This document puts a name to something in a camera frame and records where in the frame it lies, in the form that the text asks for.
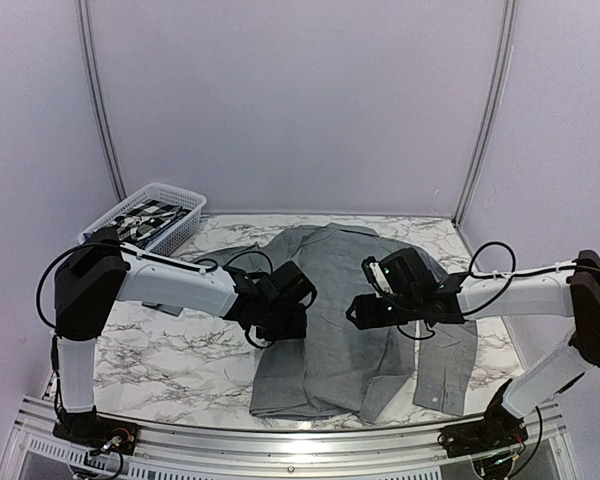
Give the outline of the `grey long sleeve shirt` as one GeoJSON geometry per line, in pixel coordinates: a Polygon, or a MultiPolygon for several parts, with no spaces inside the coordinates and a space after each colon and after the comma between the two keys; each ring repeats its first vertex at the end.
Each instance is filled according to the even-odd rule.
{"type": "Polygon", "coordinates": [[[433,338],[415,344],[412,326],[358,330],[346,319],[355,296],[373,291],[362,261],[405,246],[365,226],[330,223],[287,228],[266,244],[190,247],[180,254],[189,262],[233,259],[247,271],[293,261],[317,288],[306,338],[279,342],[262,354],[253,380],[252,416],[316,420],[353,413],[373,422],[411,376],[417,378],[416,405],[463,414],[477,352],[475,324],[439,325],[433,338]]]}

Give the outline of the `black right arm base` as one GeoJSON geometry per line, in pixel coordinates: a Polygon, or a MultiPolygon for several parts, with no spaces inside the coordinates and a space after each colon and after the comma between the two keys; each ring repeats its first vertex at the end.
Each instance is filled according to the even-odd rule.
{"type": "Polygon", "coordinates": [[[523,420],[513,416],[502,403],[502,395],[498,394],[481,419],[443,427],[437,442],[447,456],[476,455],[525,443],[528,433],[523,420]]]}

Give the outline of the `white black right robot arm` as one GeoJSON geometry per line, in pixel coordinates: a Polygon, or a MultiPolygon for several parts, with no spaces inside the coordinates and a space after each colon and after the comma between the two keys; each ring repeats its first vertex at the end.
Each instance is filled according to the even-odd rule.
{"type": "Polygon", "coordinates": [[[486,319],[558,320],[565,335],[508,381],[486,409],[475,438],[495,448],[534,408],[600,368],[600,257],[582,250],[573,260],[526,270],[476,273],[471,269],[439,277],[412,249],[362,263],[371,286],[356,296],[347,319],[359,330],[422,321],[468,325],[486,319]]]}

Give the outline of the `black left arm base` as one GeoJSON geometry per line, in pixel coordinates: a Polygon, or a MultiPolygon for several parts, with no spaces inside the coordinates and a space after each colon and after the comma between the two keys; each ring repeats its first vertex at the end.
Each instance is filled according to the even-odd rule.
{"type": "Polygon", "coordinates": [[[139,425],[100,416],[96,410],[85,413],[61,411],[53,428],[56,438],[106,452],[115,448],[123,455],[134,453],[139,425]]]}

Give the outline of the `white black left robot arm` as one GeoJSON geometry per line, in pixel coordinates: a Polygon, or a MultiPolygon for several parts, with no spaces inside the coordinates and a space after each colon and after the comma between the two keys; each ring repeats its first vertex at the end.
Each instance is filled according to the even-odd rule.
{"type": "Polygon", "coordinates": [[[203,312],[254,329],[267,342],[302,339],[317,289],[292,261],[265,272],[152,254],[103,228],[64,253],[54,274],[56,366],[66,426],[86,445],[105,438],[95,408],[95,345],[116,303],[203,312]]]}

